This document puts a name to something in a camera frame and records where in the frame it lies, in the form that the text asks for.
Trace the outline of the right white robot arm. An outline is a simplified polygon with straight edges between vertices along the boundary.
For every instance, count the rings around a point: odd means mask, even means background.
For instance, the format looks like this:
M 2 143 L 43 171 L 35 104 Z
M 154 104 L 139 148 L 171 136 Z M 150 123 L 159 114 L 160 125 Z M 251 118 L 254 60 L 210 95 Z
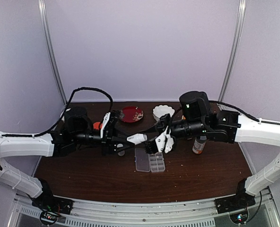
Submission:
M 179 98 L 180 110 L 185 119 L 174 121 L 166 115 L 153 130 L 159 136 L 145 142 L 149 154 L 169 152 L 177 139 L 205 136 L 224 143 L 253 142 L 280 147 L 280 122 L 255 118 L 237 107 L 230 111 L 211 112 L 211 101 L 202 91 L 186 92 Z M 280 153 L 258 173 L 239 182 L 231 205 L 240 209 L 262 189 L 280 179 Z

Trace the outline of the clear plastic pill organizer box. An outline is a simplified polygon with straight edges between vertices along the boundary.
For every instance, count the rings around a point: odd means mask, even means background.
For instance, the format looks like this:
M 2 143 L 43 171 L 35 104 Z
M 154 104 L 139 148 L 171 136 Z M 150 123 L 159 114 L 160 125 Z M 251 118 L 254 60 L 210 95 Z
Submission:
M 136 148 L 134 154 L 137 172 L 161 173 L 165 171 L 163 153 L 147 154 L 143 148 Z

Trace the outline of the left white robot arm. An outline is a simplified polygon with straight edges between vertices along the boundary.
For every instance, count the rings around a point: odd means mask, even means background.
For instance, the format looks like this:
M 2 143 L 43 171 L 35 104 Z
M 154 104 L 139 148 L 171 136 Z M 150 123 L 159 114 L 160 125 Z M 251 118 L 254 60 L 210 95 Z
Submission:
M 96 130 L 86 108 L 76 106 L 62 114 L 64 125 L 60 131 L 51 130 L 37 135 L 0 131 L 0 182 L 25 192 L 46 210 L 54 209 L 57 200 L 48 183 L 21 172 L 4 159 L 14 156 L 63 157 L 74 152 L 77 145 L 101 146 L 110 153 L 117 153 L 147 139 L 143 134 L 127 136 L 116 129 L 119 116 L 118 111 L 108 112 L 103 117 L 101 129 Z

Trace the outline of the white bottle cap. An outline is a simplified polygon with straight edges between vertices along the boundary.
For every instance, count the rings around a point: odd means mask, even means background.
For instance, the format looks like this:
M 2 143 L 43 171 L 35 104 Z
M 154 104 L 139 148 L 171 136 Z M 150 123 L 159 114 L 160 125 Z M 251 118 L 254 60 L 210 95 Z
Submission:
M 123 157 L 125 155 L 125 151 L 118 152 L 118 156 Z

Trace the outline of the grey capped orange label bottle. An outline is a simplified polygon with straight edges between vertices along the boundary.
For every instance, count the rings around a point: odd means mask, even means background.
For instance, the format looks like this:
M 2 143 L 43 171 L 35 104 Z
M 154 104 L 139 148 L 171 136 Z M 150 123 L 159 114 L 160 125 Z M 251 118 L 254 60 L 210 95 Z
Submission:
M 195 138 L 192 151 L 193 153 L 199 155 L 203 152 L 204 146 L 206 144 L 207 137 L 206 136 L 199 136 Z

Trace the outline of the small white pill bottle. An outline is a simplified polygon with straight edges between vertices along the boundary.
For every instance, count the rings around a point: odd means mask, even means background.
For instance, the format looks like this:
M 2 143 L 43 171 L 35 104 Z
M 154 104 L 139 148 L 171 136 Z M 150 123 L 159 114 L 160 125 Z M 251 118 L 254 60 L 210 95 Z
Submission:
M 147 135 L 142 133 L 136 133 L 126 138 L 128 142 L 133 143 L 134 145 L 141 144 L 147 140 Z

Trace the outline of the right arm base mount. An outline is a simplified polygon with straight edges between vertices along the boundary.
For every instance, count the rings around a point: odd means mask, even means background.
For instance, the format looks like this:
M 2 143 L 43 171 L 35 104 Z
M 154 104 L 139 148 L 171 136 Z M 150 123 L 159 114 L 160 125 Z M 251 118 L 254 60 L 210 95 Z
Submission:
M 230 220 L 234 224 L 245 224 L 249 219 L 248 207 L 255 205 L 255 197 L 236 195 L 215 200 L 218 214 L 229 213 Z

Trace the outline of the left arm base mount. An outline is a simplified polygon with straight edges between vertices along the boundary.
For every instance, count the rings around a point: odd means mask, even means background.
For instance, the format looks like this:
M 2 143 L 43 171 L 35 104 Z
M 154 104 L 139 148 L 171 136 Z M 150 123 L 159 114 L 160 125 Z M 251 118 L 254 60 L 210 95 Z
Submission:
M 41 213 L 39 215 L 39 220 L 45 226 L 51 226 L 57 221 L 64 218 L 63 214 L 69 215 L 72 210 L 73 200 L 52 197 L 52 199 L 44 198 L 32 198 L 32 205 L 39 208 Z

